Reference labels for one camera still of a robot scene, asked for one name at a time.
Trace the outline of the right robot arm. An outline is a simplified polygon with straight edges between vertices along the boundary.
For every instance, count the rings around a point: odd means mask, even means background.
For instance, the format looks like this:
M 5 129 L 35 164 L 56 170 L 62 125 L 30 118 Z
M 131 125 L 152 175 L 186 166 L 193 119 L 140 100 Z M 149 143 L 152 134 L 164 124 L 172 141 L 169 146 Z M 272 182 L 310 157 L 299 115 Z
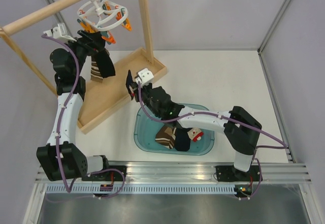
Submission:
M 175 128 L 177 141 L 189 140 L 187 133 L 192 128 L 224 134 L 235 151 L 233 177 L 248 177 L 262 125 L 240 106 L 213 112 L 177 104 L 161 86 L 153 87 L 153 78 L 153 73 L 144 68 L 135 77 L 128 71 L 125 82 L 131 99 L 140 103 L 147 117 Z

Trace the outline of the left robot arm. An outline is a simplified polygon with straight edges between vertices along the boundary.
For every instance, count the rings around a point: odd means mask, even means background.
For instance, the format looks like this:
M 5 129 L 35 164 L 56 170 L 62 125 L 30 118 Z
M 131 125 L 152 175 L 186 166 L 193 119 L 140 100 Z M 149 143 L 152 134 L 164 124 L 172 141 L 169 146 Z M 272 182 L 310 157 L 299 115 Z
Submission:
M 87 57 L 107 61 L 105 41 L 100 32 L 78 31 L 78 37 L 61 41 L 54 34 L 45 39 L 62 45 L 53 50 L 50 61 L 55 71 L 58 107 L 52 133 L 45 146 L 38 147 L 36 156 L 50 181 L 87 178 L 94 176 L 105 181 L 111 168 L 104 155 L 86 157 L 76 146 L 76 127 L 86 93 L 86 81 L 80 75 Z

